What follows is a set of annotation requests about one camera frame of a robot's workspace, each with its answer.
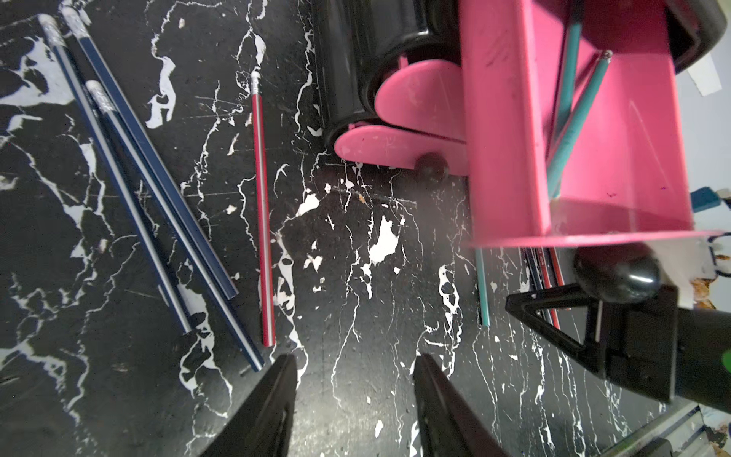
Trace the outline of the black drawer cabinet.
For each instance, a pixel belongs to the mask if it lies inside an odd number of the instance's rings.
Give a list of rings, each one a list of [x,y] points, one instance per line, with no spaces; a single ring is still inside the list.
[[[676,72],[719,43],[730,25],[730,1],[663,1]],[[458,1],[312,1],[323,137],[329,148],[350,125],[383,124],[464,141],[464,108],[377,114],[376,95],[390,76],[425,61],[461,64]]]

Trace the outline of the green pencil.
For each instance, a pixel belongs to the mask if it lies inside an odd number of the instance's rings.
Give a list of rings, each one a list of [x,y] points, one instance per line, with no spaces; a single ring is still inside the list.
[[[551,144],[549,161],[546,167],[546,184],[548,195],[552,199],[557,198],[561,193],[563,172],[586,123],[603,78],[607,74],[612,57],[613,52],[611,50],[603,50],[599,54],[591,77],[584,86],[575,108],[569,112],[565,127]]]
[[[565,35],[563,36],[563,49],[554,107],[553,125],[549,141],[550,148],[557,143],[571,114],[575,93],[579,49],[582,40],[583,18],[584,1],[569,1],[567,20],[565,21]]]
[[[481,324],[484,327],[490,326],[489,302],[487,275],[485,274],[485,257],[482,249],[475,249],[475,268],[477,276],[477,286],[480,300]]]

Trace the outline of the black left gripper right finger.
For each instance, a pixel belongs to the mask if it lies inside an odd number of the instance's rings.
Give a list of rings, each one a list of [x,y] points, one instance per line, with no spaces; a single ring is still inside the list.
[[[431,355],[416,358],[413,380],[424,455],[506,455]]]

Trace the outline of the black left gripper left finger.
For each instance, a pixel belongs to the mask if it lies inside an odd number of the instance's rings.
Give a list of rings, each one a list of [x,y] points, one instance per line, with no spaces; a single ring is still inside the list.
[[[296,357],[281,355],[203,455],[288,455],[296,392]]]

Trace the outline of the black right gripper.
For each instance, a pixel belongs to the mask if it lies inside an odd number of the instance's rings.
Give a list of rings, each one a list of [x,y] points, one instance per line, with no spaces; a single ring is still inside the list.
[[[660,402],[680,396],[730,411],[730,315],[680,308],[678,291],[663,286],[636,304],[602,302],[579,285],[516,293],[506,311],[587,371]],[[540,316],[550,308],[586,308],[584,340]]]

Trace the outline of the pink top drawer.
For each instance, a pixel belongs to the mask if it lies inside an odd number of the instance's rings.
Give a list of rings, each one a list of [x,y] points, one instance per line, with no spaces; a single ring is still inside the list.
[[[588,1],[579,72],[612,53],[552,198],[563,1],[459,5],[472,243],[578,247],[696,238],[662,1]]]

